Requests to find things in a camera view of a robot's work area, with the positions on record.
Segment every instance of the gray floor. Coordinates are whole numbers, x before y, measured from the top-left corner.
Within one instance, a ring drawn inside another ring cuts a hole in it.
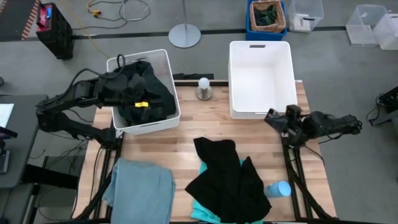
[[[81,1],[66,2],[75,6],[74,12],[86,26],[101,25],[84,14]],[[165,32],[181,22],[179,0],[147,2],[152,14],[146,20],[128,24],[120,30],[90,29],[90,33]],[[367,3],[383,4],[392,12],[398,11],[396,0],[324,0],[325,19],[320,26],[343,26],[355,5]],[[245,5],[242,0],[192,0],[187,4],[188,16],[201,29],[243,28]],[[72,18],[68,20],[76,25]],[[234,40],[244,40],[244,34],[203,35],[200,43],[190,49],[175,48],[167,37],[95,41],[112,56],[165,49],[174,73],[214,73],[216,78],[227,79],[229,43]],[[397,86],[398,52],[382,51],[378,47],[351,47],[345,31],[288,33],[284,40],[291,46],[295,77],[303,80],[312,110],[336,116],[353,114],[364,123],[360,135],[344,136],[321,145],[338,216],[344,220],[397,223],[397,133],[391,124],[370,127],[365,115],[374,108],[374,98],[379,93]],[[99,72],[106,69],[106,59],[89,40],[76,41],[74,58],[65,62],[56,60],[40,42],[0,43],[0,55],[0,75],[7,81],[0,88],[2,94],[46,93],[51,96],[62,92],[82,68]],[[90,77],[93,76],[88,73],[80,78]],[[84,118],[93,119],[94,107],[76,110]],[[40,154],[43,148],[46,155],[57,156],[75,144],[73,140],[40,133],[32,156]],[[71,200],[63,192],[50,194],[46,197],[59,200],[55,203],[43,199],[43,211],[51,214],[51,218],[68,218]],[[39,217],[36,221],[43,223],[45,219]]]

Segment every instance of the wooden tabletop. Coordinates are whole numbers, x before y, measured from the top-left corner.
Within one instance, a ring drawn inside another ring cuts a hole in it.
[[[307,97],[302,82],[296,82],[298,105],[308,113]],[[175,179],[171,221],[195,221],[190,218],[193,198],[184,188],[198,175],[200,159],[193,139],[206,137],[212,141],[232,139],[241,159],[250,156],[257,173],[267,186],[278,180],[287,180],[287,173],[279,135],[262,120],[234,120],[229,116],[228,87],[213,87],[214,95],[209,101],[200,101],[195,96],[195,87],[177,87],[181,108],[181,120],[177,128],[157,131],[140,136],[125,135],[121,157],[136,161],[151,161],[169,168]],[[107,128],[111,123],[111,108],[97,109],[94,126]],[[311,149],[319,151],[317,140],[307,143]],[[93,180],[93,166],[100,145],[91,141],[88,145],[78,188],[77,216],[90,201]],[[306,149],[302,149],[302,164],[307,187],[327,213],[335,216],[335,208],[330,194],[322,161]],[[104,151],[101,150],[95,172],[96,192],[101,175]],[[298,194],[300,211],[305,216],[302,196]],[[290,197],[270,199],[272,208],[265,221],[294,220]],[[104,217],[105,203],[100,217]]]

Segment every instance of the blue cup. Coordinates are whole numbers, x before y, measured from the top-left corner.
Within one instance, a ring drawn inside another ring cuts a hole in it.
[[[264,189],[264,194],[269,198],[288,197],[291,193],[289,183],[284,180],[275,182]]]

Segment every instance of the white box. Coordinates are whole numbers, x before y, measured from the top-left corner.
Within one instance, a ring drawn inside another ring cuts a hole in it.
[[[289,31],[311,32],[323,19],[322,0],[292,0],[287,15]]]
[[[373,29],[383,50],[398,50],[398,14],[386,14]]]
[[[297,104],[290,45],[233,41],[229,45],[229,112],[233,119],[264,119]]]
[[[132,64],[137,60],[144,60],[149,62],[154,68],[155,76],[167,87],[169,92],[173,94],[175,100],[176,112],[169,115],[166,120],[157,121],[147,124],[140,124],[135,126],[127,126],[127,122],[122,118],[118,112],[117,107],[112,107],[113,126],[117,130],[124,131],[130,134],[145,134],[154,131],[177,127],[180,123],[180,105],[178,104],[177,92],[175,91],[173,73],[171,71],[169,57],[166,50],[153,50],[149,52],[142,52],[138,54],[127,55],[126,65]],[[112,72],[118,67],[116,57],[111,58],[106,62],[106,70]]]
[[[353,47],[374,47],[378,44],[373,29],[388,14],[384,6],[361,4],[355,7],[346,24],[349,41]]]

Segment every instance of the small white lamp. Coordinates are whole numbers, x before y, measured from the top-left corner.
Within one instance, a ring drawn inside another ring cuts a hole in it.
[[[210,86],[210,81],[207,78],[199,79],[199,86],[195,90],[199,100],[208,100],[213,96],[213,89]]]

